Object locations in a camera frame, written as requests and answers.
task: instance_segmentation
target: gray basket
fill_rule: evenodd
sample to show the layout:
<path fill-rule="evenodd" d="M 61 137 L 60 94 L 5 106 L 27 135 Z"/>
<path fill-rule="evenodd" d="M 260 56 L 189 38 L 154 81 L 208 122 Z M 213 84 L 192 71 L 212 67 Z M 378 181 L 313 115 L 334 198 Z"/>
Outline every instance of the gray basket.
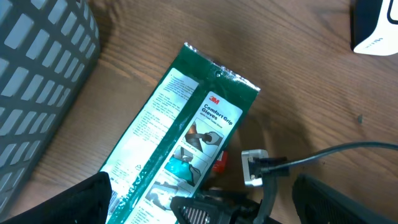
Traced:
<path fill-rule="evenodd" d="M 0 0 L 0 218 L 91 73 L 100 43 L 83 0 Z"/>

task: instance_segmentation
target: printed photo on package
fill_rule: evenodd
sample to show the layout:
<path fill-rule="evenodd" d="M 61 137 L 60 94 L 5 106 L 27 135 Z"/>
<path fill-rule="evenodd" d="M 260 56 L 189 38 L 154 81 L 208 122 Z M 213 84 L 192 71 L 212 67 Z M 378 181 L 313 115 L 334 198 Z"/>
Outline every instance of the printed photo on package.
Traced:
<path fill-rule="evenodd" d="M 207 156 L 213 157 L 224 136 L 201 119 L 196 119 L 187 133 L 185 141 Z"/>
<path fill-rule="evenodd" d="M 164 168 L 194 187 L 201 175 L 203 175 L 207 165 L 207 162 L 179 146 Z"/>
<path fill-rule="evenodd" d="M 188 197 L 188 195 L 189 192 L 187 190 L 182 189 L 177 184 L 169 181 L 165 175 L 160 174 L 145 198 L 162 210 L 170 210 L 171 212 L 170 203 L 172 202 L 173 197 Z"/>

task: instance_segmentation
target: brown wood grain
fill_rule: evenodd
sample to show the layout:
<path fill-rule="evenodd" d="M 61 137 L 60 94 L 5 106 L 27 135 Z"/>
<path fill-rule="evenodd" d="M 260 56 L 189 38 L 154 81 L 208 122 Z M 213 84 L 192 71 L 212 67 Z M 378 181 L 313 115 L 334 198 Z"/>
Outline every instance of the brown wood grain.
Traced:
<path fill-rule="evenodd" d="M 226 172 L 208 185 L 244 189 L 243 149 L 266 147 L 271 156 L 294 159 L 350 141 L 398 142 L 398 56 L 352 53 L 349 4 L 93 1 L 102 44 L 98 65 L 11 215 L 97 172 L 184 42 L 261 88 L 229 144 Z M 292 169 L 279 180 L 272 211 L 282 223 L 299 222 L 291 187 L 301 172 L 398 221 L 397 152 L 351 150 Z M 256 200 L 262 197 L 251 190 Z"/>

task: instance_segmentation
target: green package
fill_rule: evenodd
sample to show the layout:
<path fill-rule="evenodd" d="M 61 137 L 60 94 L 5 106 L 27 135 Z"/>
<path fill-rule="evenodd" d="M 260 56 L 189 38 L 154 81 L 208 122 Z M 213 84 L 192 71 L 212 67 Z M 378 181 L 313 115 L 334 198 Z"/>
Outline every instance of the green package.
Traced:
<path fill-rule="evenodd" d="M 185 43 L 101 168 L 107 223 L 175 223 L 171 199 L 194 196 L 259 90 Z"/>

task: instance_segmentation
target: small debris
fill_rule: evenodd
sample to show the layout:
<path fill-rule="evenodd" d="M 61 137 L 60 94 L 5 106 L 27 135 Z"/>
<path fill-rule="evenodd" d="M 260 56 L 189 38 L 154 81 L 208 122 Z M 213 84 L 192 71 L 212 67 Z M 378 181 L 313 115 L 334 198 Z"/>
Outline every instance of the small debris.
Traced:
<path fill-rule="evenodd" d="M 363 121 L 363 115 L 360 114 L 360 115 L 358 116 L 358 123 L 359 123 L 359 124 L 362 124 L 362 121 Z"/>

